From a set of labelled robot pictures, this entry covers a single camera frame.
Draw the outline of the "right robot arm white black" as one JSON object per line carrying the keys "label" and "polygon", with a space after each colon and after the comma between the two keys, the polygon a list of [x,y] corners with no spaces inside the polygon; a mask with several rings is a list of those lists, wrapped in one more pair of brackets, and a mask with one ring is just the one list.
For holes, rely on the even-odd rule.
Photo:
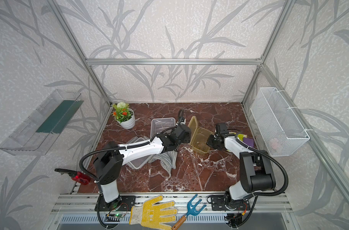
{"label": "right robot arm white black", "polygon": [[[266,151],[255,149],[233,133],[210,135],[207,145],[217,150],[233,153],[240,162],[240,179],[230,186],[223,195],[223,201],[216,199],[214,210],[241,210],[246,208],[248,200],[258,196],[278,196],[285,192],[289,185],[289,177],[285,168]],[[273,171],[276,165],[283,175],[283,185],[277,191],[276,178]]]}

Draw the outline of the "grey striped cleaning cloth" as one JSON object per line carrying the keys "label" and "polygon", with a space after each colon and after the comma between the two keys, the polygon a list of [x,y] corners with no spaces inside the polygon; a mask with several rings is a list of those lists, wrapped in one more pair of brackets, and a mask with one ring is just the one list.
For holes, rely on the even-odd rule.
{"label": "grey striped cleaning cloth", "polygon": [[172,169],[176,169],[176,159],[177,151],[173,150],[153,155],[152,158],[148,161],[148,163],[153,163],[156,160],[159,160],[163,169],[166,170],[169,174],[169,177],[171,177]]}

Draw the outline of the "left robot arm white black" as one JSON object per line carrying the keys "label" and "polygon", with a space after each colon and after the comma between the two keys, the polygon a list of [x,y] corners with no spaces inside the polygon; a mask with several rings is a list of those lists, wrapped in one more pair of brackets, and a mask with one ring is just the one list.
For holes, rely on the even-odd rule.
{"label": "left robot arm white black", "polygon": [[132,144],[113,144],[106,149],[84,155],[79,161],[79,167],[94,179],[99,189],[95,211],[111,211],[123,203],[117,185],[122,166],[142,157],[176,150],[181,144],[190,143],[190,138],[190,128],[185,124],[178,124],[149,140]]}

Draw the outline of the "clear lunch box lid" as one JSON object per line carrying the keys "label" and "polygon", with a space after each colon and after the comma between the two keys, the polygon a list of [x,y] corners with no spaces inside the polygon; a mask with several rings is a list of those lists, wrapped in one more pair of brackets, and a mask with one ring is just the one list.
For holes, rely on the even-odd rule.
{"label": "clear lunch box lid", "polygon": [[[141,142],[144,140],[149,140],[149,138],[147,136],[134,137],[131,140],[129,140],[126,144],[132,144],[132,143]],[[153,155],[141,157],[141,158],[138,158],[136,160],[128,162],[127,165],[129,167],[131,167],[132,169],[138,170],[138,169],[142,168],[152,157],[153,157]]]}

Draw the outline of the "clear plastic lunch box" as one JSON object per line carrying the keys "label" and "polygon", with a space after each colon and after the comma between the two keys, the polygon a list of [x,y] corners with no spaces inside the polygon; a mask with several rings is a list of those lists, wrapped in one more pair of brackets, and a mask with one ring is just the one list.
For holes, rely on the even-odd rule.
{"label": "clear plastic lunch box", "polygon": [[174,117],[154,118],[151,121],[150,137],[152,138],[155,134],[161,133],[163,130],[174,127],[175,125],[176,120]]}

